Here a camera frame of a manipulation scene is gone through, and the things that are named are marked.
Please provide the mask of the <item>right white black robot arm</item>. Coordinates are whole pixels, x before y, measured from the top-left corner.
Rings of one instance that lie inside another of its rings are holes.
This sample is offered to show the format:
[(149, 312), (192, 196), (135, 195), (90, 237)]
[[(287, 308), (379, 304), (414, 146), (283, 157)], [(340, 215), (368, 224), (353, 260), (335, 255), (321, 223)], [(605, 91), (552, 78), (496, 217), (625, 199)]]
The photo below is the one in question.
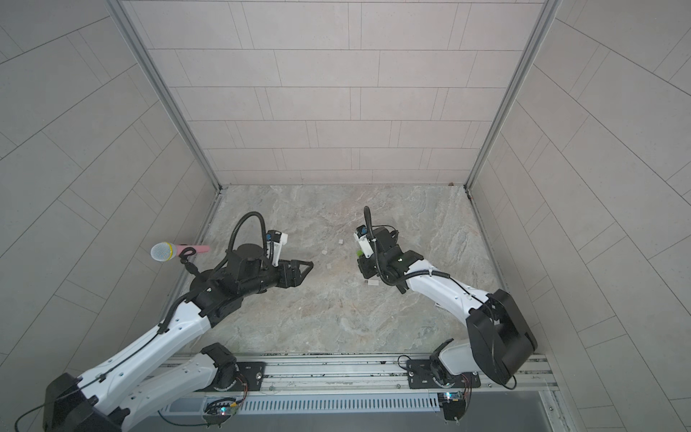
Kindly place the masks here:
[(373, 225), (369, 207), (365, 224), (356, 229), (360, 253), (358, 268), (364, 278), (373, 276), (400, 293), (420, 293), (462, 322), (466, 342), (453, 339), (430, 356), (429, 371), (437, 385), (449, 387), (466, 373), (481, 372), (504, 387), (536, 352), (538, 344), (513, 297), (473, 288), (433, 266), (421, 254), (403, 251), (397, 230)]

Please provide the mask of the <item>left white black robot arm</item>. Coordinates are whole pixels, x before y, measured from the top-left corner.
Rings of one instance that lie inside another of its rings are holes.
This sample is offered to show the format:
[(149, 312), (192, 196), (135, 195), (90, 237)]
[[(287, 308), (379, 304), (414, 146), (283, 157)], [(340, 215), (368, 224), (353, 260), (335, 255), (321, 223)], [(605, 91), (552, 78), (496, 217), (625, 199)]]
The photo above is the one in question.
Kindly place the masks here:
[(176, 352), (237, 311), (249, 296), (270, 288), (293, 288), (311, 273), (311, 261), (280, 257), (287, 237), (268, 230), (259, 212), (241, 222), (259, 222), (260, 244), (235, 244), (241, 224), (231, 234), (225, 256), (216, 267), (200, 271), (192, 257), (205, 246), (166, 246), (153, 253), (178, 257), (194, 280), (178, 297), (163, 320), (100, 365), (80, 376), (65, 373), (52, 381), (39, 406), (45, 431), (128, 431), (190, 392), (221, 392), (223, 398), (208, 405), (205, 424), (221, 425), (239, 409), (252, 390), (261, 386), (262, 365), (244, 367), (221, 343), (204, 347), (182, 365), (156, 377), (151, 373)]

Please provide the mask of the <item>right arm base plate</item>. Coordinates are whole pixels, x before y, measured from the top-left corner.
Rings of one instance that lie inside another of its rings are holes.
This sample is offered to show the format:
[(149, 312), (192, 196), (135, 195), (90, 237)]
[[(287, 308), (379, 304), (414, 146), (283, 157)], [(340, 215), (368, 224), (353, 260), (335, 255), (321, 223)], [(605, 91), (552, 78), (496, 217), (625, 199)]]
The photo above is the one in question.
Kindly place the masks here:
[(408, 388), (411, 390), (438, 389), (441, 391), (442, 389), (480, 388), (480, 376), (474, 372), (437, 378), (433, 374), (431, 362), (428, 359), (406, 357), (404, 363), (399, 361), (399, 367), (406, 373)]

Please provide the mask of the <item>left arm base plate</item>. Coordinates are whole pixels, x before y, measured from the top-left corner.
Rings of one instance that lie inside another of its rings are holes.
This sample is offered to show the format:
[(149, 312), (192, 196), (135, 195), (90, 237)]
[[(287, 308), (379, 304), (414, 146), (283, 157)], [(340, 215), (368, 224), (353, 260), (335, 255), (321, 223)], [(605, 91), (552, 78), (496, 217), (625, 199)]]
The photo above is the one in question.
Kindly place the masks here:
[(239, 362), (223, 365), (211, 387), (216, 392), (258, 392), (265, 377), (266, 363)]

